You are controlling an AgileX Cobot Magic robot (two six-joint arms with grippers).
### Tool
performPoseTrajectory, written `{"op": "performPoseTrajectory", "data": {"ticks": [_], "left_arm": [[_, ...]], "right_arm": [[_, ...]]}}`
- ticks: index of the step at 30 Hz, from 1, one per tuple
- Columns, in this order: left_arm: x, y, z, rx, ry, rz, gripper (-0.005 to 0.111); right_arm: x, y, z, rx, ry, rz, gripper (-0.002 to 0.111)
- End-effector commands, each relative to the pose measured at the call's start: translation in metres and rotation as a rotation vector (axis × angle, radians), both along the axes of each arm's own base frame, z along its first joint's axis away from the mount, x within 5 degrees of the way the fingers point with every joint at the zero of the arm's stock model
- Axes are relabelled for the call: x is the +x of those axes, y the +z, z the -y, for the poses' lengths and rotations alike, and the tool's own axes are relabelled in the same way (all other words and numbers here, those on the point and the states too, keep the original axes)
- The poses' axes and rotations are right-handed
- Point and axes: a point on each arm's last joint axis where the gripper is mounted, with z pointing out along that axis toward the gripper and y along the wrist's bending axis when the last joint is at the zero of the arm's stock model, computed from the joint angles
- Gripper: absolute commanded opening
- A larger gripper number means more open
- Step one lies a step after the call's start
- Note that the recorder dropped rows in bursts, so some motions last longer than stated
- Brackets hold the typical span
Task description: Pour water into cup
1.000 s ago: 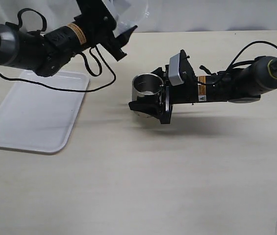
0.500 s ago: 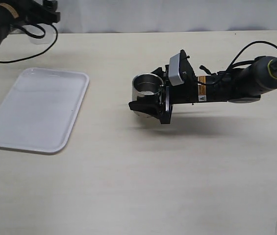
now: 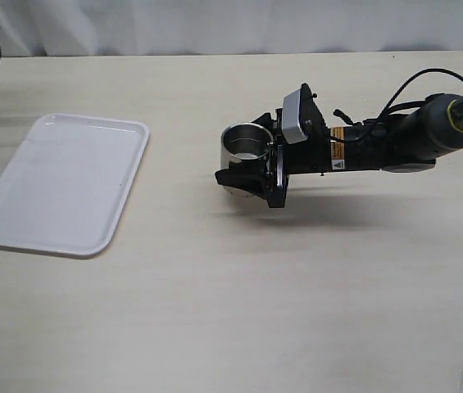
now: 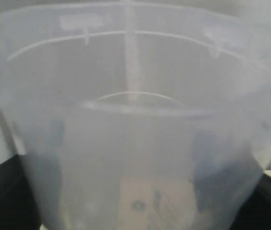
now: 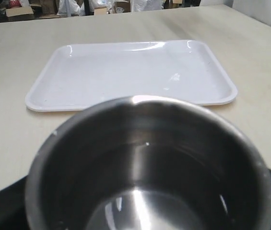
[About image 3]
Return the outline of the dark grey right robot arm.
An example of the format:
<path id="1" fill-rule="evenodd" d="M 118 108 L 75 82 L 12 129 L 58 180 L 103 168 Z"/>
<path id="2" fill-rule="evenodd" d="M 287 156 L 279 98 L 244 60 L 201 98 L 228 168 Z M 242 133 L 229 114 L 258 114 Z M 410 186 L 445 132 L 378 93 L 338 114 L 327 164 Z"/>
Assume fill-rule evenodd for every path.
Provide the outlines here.
<path id="1" fill-rule="evenodd" d="M 284 98 L 274 114 L 230 125 L 220 138 L 216 182 L 226 191 L 285 205 L 297 174 L 383 170 L 415 173 L 463 149 L 463 95 L 436 93 L 420 101 L 390 100 L 373 119 L 329 127 L 308 84 Z"/>

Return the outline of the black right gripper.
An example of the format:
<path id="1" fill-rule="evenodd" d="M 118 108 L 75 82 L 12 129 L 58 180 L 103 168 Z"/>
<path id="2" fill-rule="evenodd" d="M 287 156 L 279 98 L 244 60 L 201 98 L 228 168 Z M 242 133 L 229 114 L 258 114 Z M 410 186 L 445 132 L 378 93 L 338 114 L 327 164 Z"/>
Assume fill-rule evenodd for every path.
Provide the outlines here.
<path id="1" fill-rule="evenodd" d="M 386 155 L 386 128 L 375 120 L 343 127 L 328 127 L 308 84 L 302 88 L 301 125 L 308 139 L 287 144 L 281 131 L 282 107 L 276 111 L 277 124 L 270 112 L 252 122 L 274 130 L 274 163 L 266 191 L 266 178 L 237 169 L 215 172 L 216 182 L 238 197 L 266 198 L 270 208 L 285 206 L 289 177 L 295 174 L 325 174 L 379 170 Z"/>

